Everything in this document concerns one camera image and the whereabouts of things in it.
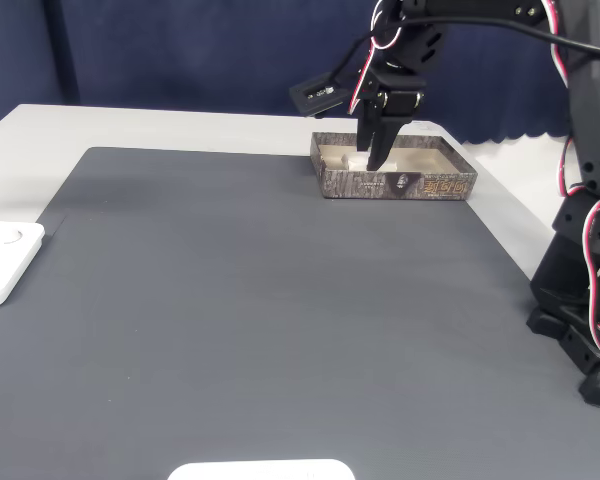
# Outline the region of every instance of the white table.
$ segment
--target white table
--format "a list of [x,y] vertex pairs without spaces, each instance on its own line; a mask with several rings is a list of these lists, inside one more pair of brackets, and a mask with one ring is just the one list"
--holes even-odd
[[[353,119],[21,105],[0,122],[0,220],[35,221],[91,147],[308,155],[312,132],[355,130]],[[415,122],[401,133],[442,135],[466,156],[478,171],[469,205],[533,275],[552,237],[546,222],[439,126]],[[543,170],[538,178],[555,209],[553,177]]]

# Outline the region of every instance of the dark blue backdrop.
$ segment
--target dark blue backdrop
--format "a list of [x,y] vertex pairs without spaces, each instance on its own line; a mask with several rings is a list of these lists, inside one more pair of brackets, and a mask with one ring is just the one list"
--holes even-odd
[[[72,102],[294,115],[289,86],[332,69],[373,4],[0,0],[0,119],[19,103]],[[566,91],[537,40],[453,27],[426,76],[420,118],[461,141],[566,134]]]

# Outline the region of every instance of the small box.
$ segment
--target small box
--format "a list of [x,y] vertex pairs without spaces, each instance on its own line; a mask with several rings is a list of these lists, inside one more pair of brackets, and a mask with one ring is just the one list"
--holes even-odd
[[355,145],[355,133],[312,135],[311,162],[325,198],[465,200],[478,176],[440,136],[398,135],[387,159],[395,172],[345,170],[342,157]]

